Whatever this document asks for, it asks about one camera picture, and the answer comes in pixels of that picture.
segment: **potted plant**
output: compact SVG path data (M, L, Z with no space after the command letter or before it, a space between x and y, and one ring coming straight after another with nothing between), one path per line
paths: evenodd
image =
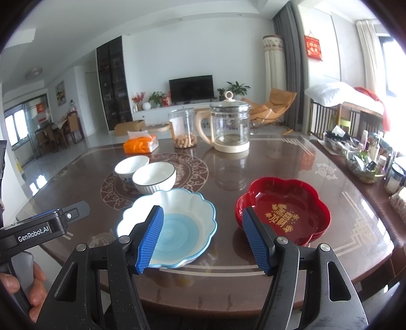
M232 82L227 81L227 84L229 84L229 91L233 92L234 98L241 99L242 96L247 95L247 91L251 89L251 87L247 86L246 84L239 84L238 81L233 84Z
M225 93L225 89L224 88L218 88L217 89L217 92L218 92L218 100L219 101L224 101L224 99L225 99L225 96L224 96L224 93Z
M156 107L162 106L162 98L165 97L165 94L162 92L153 92L148 99L148 102L154 103Z
M142 109L144 97L145 97L145 92L141 92L141 94L137 93L137 95L135 95L134 97L131 98L131 100L134 102L134 107L135 107L136 111L139 111Z

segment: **orange tissue packaging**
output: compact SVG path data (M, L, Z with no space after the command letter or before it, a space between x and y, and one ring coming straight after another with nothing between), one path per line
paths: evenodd
M124 143L126 154L149 154L158 148L158 139L154 134L144 132L128 132L129 139Z

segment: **glass jar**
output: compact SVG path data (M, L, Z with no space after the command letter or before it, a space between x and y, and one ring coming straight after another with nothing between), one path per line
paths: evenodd
M384 185L385 191L394 194L400 187L404 172L398 164L392 164Z
M225 93L226 100L210 105L211 111L198 112L197 131L202 139L218 151L235 153L249 148L251 106L243 101L233 100L233 93ZM204 118L210 119L211 140L201 129Z
M169 113L173 144L176 148L189 148L197 143L194 129L194 109L179 109Z

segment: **kettle handle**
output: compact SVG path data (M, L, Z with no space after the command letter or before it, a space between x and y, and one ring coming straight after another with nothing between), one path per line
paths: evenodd
M198 111L194 117L194 122L196 124L197 132L199 133L200 137L205 141L208 145L214 146L213 142L213 125L210 123L210 131L212 133L212 138L209 139L206 134L203 132L202 129L202 120L209 119L211 117L212 112L210 110L202 110Z

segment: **scalloped plate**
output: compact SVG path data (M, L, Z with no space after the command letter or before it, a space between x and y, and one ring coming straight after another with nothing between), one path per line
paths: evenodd
M285 236L297 245L306 245L322 236L331 221L330 211L317 191L300 180L264 177L252 182L235 205L235 218L240 226L242 212L248 206L278 236Z
M164 225L148 267L182 267L207 249L217 230L214 205L200 193L182 188L137 199L124 212L117 226L118 236L128 235L134 225L144 222L154 205L164 209Z

